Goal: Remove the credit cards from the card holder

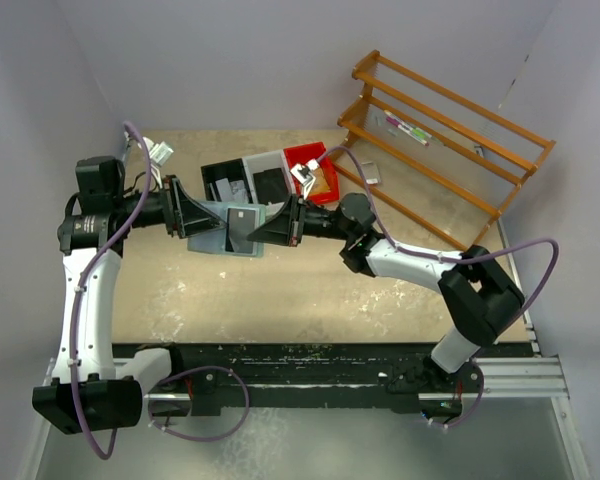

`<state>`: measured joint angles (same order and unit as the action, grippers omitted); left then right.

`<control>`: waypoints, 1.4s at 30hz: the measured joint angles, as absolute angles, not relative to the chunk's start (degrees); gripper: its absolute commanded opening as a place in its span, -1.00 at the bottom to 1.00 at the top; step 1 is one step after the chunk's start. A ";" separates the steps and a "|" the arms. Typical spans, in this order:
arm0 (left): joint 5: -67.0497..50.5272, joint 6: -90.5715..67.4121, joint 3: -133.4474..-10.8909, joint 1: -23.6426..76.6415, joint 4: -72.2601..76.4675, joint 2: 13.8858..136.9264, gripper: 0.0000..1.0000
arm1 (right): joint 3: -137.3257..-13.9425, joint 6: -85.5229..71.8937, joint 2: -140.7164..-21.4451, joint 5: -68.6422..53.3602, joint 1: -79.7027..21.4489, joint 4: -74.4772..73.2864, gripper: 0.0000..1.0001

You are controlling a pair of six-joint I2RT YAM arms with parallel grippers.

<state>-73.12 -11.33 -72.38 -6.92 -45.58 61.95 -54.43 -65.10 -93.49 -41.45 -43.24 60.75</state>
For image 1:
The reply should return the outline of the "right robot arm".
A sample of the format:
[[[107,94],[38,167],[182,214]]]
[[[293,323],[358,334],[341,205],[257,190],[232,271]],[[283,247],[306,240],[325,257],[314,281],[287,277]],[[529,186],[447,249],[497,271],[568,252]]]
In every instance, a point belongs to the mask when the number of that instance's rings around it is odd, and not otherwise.
[[[375,223],[364,194],[345,195],[333,210],[292,195],[247,239],[287,247],[298,246],[305,236],[342,240],[340,257],[352,272],[402,280],[440,294],[453,326],[433,348],[424,376],[432,389],[447,391],[459,381],[460,368],[509,328],[524,296],[480,246],[464,252],[416,248],[390,239]]]

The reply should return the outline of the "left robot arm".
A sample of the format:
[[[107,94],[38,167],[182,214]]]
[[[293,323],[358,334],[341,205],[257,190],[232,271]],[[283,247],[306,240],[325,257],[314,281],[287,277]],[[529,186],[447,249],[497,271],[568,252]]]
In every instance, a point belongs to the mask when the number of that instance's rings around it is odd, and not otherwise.
[[[62,338],[50,385],[32,394],[34,410],[66,435],[132,427],[152,388],[174,392],[185,382],[183,357],[173,346],[147,347],[122,367],[114,363],[114,293],[129,231],[164,225],[187,239],[226,225],[174,175],[157,191],[128,193],[114,157],[81,160],[75,174],[78,191],[57,232],[66,280]]]

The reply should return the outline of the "black card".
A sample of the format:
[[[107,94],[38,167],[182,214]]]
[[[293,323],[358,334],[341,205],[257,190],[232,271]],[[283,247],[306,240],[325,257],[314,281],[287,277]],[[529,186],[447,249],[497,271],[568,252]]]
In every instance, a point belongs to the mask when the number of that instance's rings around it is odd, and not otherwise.
[[[247,240],[247,235],[257,227],[259,214],[252,209],[229,208],[227,211],[227,228],[225,235],[225,251],[241,255],[255,252],[255,243]]]

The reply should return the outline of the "green card holder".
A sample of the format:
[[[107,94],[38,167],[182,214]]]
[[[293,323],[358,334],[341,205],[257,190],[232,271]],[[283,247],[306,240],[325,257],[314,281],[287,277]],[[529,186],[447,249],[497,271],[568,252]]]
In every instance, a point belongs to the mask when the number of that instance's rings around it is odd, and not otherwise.
[[[259,258],[263,256],[264,244],[247,237],[264,224],[266,208],[260,204],[203,201],[202,205],[216,214],[222,226],[213,231],[193,236],[187,241],[191,252]]]

